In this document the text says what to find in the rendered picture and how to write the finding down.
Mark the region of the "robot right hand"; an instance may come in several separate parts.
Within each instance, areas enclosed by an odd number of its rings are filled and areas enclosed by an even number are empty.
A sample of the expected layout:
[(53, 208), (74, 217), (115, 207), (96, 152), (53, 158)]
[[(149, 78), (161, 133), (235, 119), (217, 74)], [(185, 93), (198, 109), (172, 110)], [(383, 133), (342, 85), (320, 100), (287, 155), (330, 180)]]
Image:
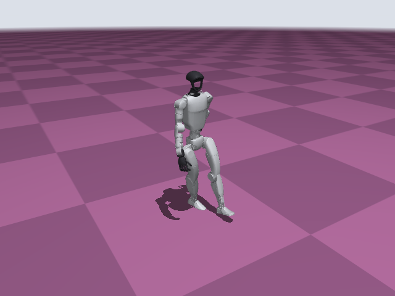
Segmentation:
[(185, 153), (184, 153), (183, 149), (181, 149), (181, 153), (182, 153), (182, 155), (177, 155), (177, 157), (179, 157), (179, 159), (178, 159), (179, 168), (181, 171), (188, 172), (188, 170), (190, 171), (190, 169), (188, 168), (187, 164), (190, 166), (192, 166), (192, 164), (190, 164), (184, 157)]

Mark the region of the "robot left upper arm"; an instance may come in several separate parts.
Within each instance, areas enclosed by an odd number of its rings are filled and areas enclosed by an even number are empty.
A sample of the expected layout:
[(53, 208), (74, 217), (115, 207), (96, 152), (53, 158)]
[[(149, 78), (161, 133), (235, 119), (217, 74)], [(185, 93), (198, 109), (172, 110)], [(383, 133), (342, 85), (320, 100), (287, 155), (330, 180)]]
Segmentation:
[[(209, 94), (208, 92), (204, 92), (204, 93), (207, 95), (207, 98), (208, 98), (208, 101), (207, 101), (207, 108), (209, 108), (210, 103), (211, 103), (211, 101), (212, 101), (212, 99), (213, 99), (213, 96), (212, 96), (211, 94)], [(206, 116), (206, 118), (209, 116), (209, 114), (210, 114), (210, 112), (209, 112), (209, 110), (207, 110), (207, 116)]]

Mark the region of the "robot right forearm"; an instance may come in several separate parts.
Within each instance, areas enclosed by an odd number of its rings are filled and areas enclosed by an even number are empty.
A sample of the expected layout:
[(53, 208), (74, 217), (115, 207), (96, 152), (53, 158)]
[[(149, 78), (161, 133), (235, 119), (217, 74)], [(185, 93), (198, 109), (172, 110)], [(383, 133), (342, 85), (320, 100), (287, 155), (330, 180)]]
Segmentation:
[(183, 135), (178, 133), (178, 125), (175, 125), (175, 148), (177, 155), (182, 155), (181, 149), (183, 149)]

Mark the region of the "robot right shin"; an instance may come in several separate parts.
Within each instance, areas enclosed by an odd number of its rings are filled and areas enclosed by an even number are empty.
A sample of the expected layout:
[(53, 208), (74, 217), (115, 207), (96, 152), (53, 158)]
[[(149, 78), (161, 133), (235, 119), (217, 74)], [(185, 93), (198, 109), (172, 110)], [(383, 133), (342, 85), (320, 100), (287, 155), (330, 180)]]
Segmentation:
[(191, 195), (191, 201), (192, 202), (195, 202), (195, 200), (197, 201), (198, 180), (196, 180), (195, 183), (193, 183), (189, 176), (187, 176), (185, 180), (186, 180), (186, 187)]

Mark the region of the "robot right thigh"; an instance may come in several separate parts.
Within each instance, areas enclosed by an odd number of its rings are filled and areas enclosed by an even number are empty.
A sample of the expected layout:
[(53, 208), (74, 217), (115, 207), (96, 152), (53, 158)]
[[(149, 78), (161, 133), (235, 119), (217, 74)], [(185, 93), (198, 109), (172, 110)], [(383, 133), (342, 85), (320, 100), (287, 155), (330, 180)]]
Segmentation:
[(189, 176), (190, 179), (192, 180), (193, 183), (198, 179), (198, 174), (199, 174), (199, 167), (198, 167), (198, 161), (196, 158), (196, 155), (194, 151), (192, 150), (191, 144), (187, 144), (183, 147), (184, 153), (185, 153), (185, 158), (186, 160), (192, 164), (192, 166), (188, 165), (188, 174), (186, 176)]

